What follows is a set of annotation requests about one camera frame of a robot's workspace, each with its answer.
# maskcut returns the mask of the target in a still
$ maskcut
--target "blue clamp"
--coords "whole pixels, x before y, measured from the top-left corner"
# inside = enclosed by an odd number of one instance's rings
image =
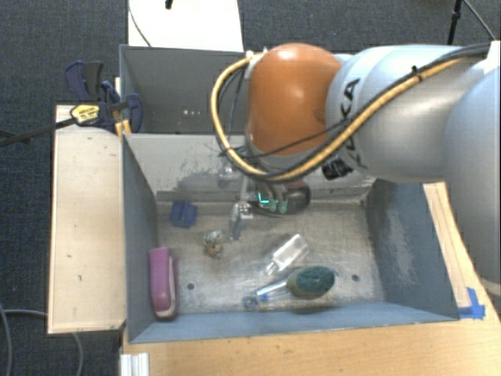
[[[103,63],[76,61],[64,72],[66,86],[75,94],[78,102],[93,102],[99,107],[99,118],[87,123],[77,121],[80,126],[92,126],[115,132],[117,120],[114,111],[121,112],[121,118],[129,120],[132,132],[138,132],[142,123],[142,104],[138,94],[127,95],[121,102],[120,95],[109,81],[100,81]]]
[[[175,227],[190,228],[195,224],[196,206],[188,201],[174,201],[171,209],[171,223]]]
[[[460,311],[461,319],[479,319],[483,320],[485,317],[485,305],[478,303],[477,293],[473,288],[467,287],[468,295],[470,296],[470,306],[463,306],[458,308]]]

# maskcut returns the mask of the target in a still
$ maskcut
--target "blue tape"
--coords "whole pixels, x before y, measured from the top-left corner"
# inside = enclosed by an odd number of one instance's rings
[[[461,319],[483,320],[485,317],[485,305],[480,305],[478,303],[477,293],[473,288],[467,287],[467,291],[471,305],[458,308]]]

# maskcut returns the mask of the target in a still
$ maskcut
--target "wooden board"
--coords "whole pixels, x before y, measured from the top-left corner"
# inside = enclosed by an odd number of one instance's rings
[[[68,107],[58,107],[58,121]],[[126,317],[120,141],[72,125],[55,135],[48,332],[119,328]]]
[[[155,375],[444,375],[501,374],[501,324],[481,286],[451,215],[445,185],[425,188],[458,303],[476,290],[487,316],[435,324],[129,345],[150,354]]]

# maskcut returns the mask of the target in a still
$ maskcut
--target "black cord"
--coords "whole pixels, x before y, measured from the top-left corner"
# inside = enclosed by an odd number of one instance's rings
[[[244,74],[245,74],[244,71],[241,70],[240,78],[238,80],[238,84],[236,85],[235,96],[233,97],[233,101],[232,101],[232,107],[231,107],[231,110],[229,111],[228,129],[226,130],[226,134],[228,134],[228,139],[232,133],[233,115],[235,114],[236,102],[238,101],[238,96],[239,96],[240,90],[242,88]]]
[[[142,40],[144,40],[146,42],[146,44],[148,45],[148,47],[152,47],[150,41],[148,39],[146,39],[146,36],[141,31],[141,28],[139,28],[138,23],[135,22],[134,14],[132,13],[132,9],[131,9],[131,0],[127,0],[127,10],[128,10],[128,13],[131,14],[132,23],[134,24],[135,29],[141,35]]]
[[[62,120],[51,125],[46,125],[45,127],[40,127],[32,131],[25,132],[24,134],[10,136],[9,138],[0,140],[0,147],[12,145],[13,143],[16,142],[23,142],[26,141],[27,139],[33,138],[34,136],[39,136],[45,134],[46,132],[51,132],[55,129],[65,128],[69,125],[73,125],[74,123],[75,120],[73,118],[68,118],[66,120]]]
[[[5,338],[7,341],[7,366],[5,367],[5,376],[10,376],[13,368],[13,342],[12,337],[10,335],[10,326],[9,321],[7,320],[7,315],[27,315],[34,317],[41,317],[45,319],[47,317],[47,313],[40,312],[37,310],[29,310],[29,309],[3,309],[2,304],[0,303],[0,317],[2,318],[3,327],[5,330]],[[71,333],[78,347],[78,369],[76,376],[81,376],[82,369],[84,367],[84,347],[81,344],[80,338],[76,333]]]
[[[452,52],[449,52],[443,56],[440,56],[438,57],[436,60],[432,61],[431,63],[429,64],[426,64],[424,66],[422,66],[421,68],[416,68],[414,67],[411,72],[409,72],[408,74],[404,75],[403,77],[397,79],[396,81],[394,81],[393,83],[391,83],[387,88],[383,89],[382,91],[380,91],[379,93],[377,93],[368,103],[366,103],[362,109],[359,111],[359,114],[360,115],[368,106],[372,105],[377,99],[379,99],[382,95],[386,94],[388,91],[390,91],[391,89],[399,86],[400,84],[408,81],[410,78],[414,77],[414,76],[419,76],[419,74],[423,71],[427,71],[427,70],[430,70],[431,68],[433,67],[436,67],[442,63],[446,63],[448,61],[451,61],[451,60],[455,60],[455,59],[459,59],[459,58],[465,58],[465,57],[474,57],[474,56],[487,56],[487,53],[488,53],[488,50],[490,48],[490,43],[482,43],[482,44],[478,44],[478,45],[470,45],[470,46],[467,46],[467,47],[464,47],[464,48],[460,48],[460,49],[456,49]],[[228,160],[233,164],[235,165],[243,174],[247,175],[248,177],[252,178],[252,179],[255,179],[257,181],[262,181],[262,182],[266,182],[266,183],[286,183],[286,182],[289,182],[289,181],[294,181],[295,179],[299,179],[301,177],[304,177],[305,175],[315,171],[321,164],[318,164],[316,166],[312,166],[311,168],[303,171],[301,174],[298,174],[294,177],[290,177],[290,178],[287,178],[287,179],[281,179],[280,181],[275,181],[274,178],[275,177],[278,177],[278,176],[281,176],[281,175],[284,175],[290,171],[293,171],[297,168],[299,168],[300,166],[302,166],[302,164],[305,162],[305,161],[308,161],[310,159],[312,159],[314,156],[316,156],[320,151],[322,151],[324,148],[326,148],[330,142],[335,139],[343,130],[339,131],[336,135],[333,135],[331,136],[327,141],[325,141],[324,143],[322,143],[320,146],[318,146],[316,149],[314,149],[305,159],[303,159],[302,161],[290,166],[289,168],[285,168],[283,170],[279,170],[279,171],[275,171],[275,172],[269,172],[267,174],[264,174],[264,175],[256,175],[254,173],[249,173],[248,171],[246,171],[245,169],[241,168],[238,163],[236,163],[236,161],[233,160],[233,158],[228,154],[228,151],[224,149],[224,147],[222,148],[222,152],[223,154],[228,158]],[[222,141],[219,139],[218,135],[216,134],[216,140],[218,141],[218,144],[219,146],[221,147],[222,146]]]

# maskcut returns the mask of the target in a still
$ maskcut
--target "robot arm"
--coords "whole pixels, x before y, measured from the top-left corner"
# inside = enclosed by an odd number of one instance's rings
[[[225,78],[249,63],[244,158],[224,136],[217,98]],[[222,152],[260,183],[300,179],[334,154],[397,183],[445,180],[476,269],[499,289],[499,42],[355,56],[282,45],[223,72],[211,113]]]

